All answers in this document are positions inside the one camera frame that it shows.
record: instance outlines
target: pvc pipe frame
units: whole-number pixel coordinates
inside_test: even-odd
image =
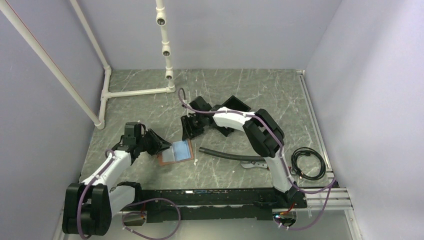
[[[101,91],[100,98],[100,110],[98,113],[98,117],[94,112],[90,109],[90,107],[86,104],[83,98],[78,94],[72,84],[69,82],[68,78],[64,75],[64,73],[59,69],[53,59],[49,56],[46,50],[41,46],[36,37],[31,33],[30,29],[25,25],[25,23],[21,20],[21,18],[17,15],[17,13],[13,10],[12,6],[8,3],[7,0],[0,0],[0,11],[6,16],[6,18],[10,21],[10,23],[14,26],[14,28],[19,32],[19,34],[25,39],[25,41],[29,44],[29,46],[34,50],[34,52],[38,55],[38,57],[43,61],[43,63],[48,67],[48,69],[53,73],[53,75],[57,78],[57,80],[63,85],[63,87],[67,90],[67,92],[72,96],[72,98],[76,101],[76,103],[84,110],[84,112],[88,115],[88,117],[93,121],[94,125],[98,129],[105,128],[105,111],[106,111],[106,103],[109,98],[116,97],[125,97],[125,96],[137,96],[137,95],[147,95],[147,94],[157,94],[157,93],[173,93],[175,92],[174,85],[174,74],[172,70],[172,64],[170,59],[171,49],[169,46],[169,40],[166,29],[166,15],[165,15],[165,7],[162,0],[156,0],[156,11],[158,12],[158,16],[165,20],[165,24],[161,25],[162,32],[162,50],[167,50],[169,54],[165,56],[166,60],[166,72],[165,78],[168,79],[168,87],[157,88],[157,89],[147,89],[147,90],[136,90],[136,91],[125,91],[125,92],[109,92],[109,81],[112,74],[111,66],[106,61],[105,55],[103,54],[100,46],[93,34],[93,31],[90,29],[90,26],[77,2],[77,0],[70,0],[73,8],[75,9],[76,15],[81,21],[82,26],[84,27],[85,32],[90,39],[98,58],[103,64],[104,68],[104,82],[103,89]]]

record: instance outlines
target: marble tabletop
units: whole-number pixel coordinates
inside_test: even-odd
[[[266,109],[284,131],[285,156],[299,147],[310,147],[320,154],[299,76],[294,69],[182,69],[174,72],[176,88],[183,87],[189,100],[202,96],[212,106],[235,95],[252,111]],[[123,92],[167,86],[163,70],[114,70],[110,92]],[[80,180],[87,178],[105,160],[104,151],[120,140],[126,122],[141,121],[169,142],[180,141],[180,117],[186,114],[177,93],[111,98],[107,102],[105,128],[94,129]],[[141,183],[143,189],[222,189],[272,187],[272,177],[264,168],[242,168],[239,161],[209,156],[199,152],[205,147],[238,155],[257,155],[243,132],[225,137],[216,129],[206,128],[203,135],[191,140],[194,159],[160,166],[154,156],[142,153],[118,183]],[[303,156],[298,165],[306,174],[316,175],[319,161]],[[318,181],[296,178],[301,187],[323,187]]]

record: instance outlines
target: white wall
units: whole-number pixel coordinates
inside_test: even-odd
[[[366,240],[424,239],[424,2],[343,0],[306,68]]]
[[[97,112],[102,65],[68,1],[9,2]],[[0,239],[52,239],[93,129],[0,12]]]
[[[341,0],[165,0],[174,68],[305,69]],[[79,1],[115,69],[164,69],[154,0]]]

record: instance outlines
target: black hose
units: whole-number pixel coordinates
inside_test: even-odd
[[[319,173],[316,176],[308,176],[302,172],[302,170],[298,167],[298,157],[300,156],[310,156],[314,155],[318,158],[319,163],[321,164],[321,169],[319,170]],[[293,168],[294,172],[299,175],[300,177],[307,179],[307,180],[320,180],[324,177],[326,174],[326,162],[324,162],[323,157],[314,149],[309,147],[300,147],[296,150],[294,150],[293,154],[291,155],[291,167]]]
[[[236,160],[236,161],[265,162],[265,159],[261,156],[244,156],[244,155],[229,154],[229,153],[224,153],[224,152],[204,148],[202,146],[199,147],[199,152],[207,154],[207,155],[215,156],[218,158],[230,159],[230,160]]]

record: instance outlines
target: gray wall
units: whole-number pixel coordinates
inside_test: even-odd
[[[306,68],[366,240],[424,239],[424,3],[343,0]]]
[[[97,112],[102,65],[68,1],[9,1]],[[2,13],[0,76],[0,238],[51,239],[94,125]]]
[[[174,67],[305,69],[341,0],[165,0]],[[164,69],[153,0],[80,1],[115,69]]]

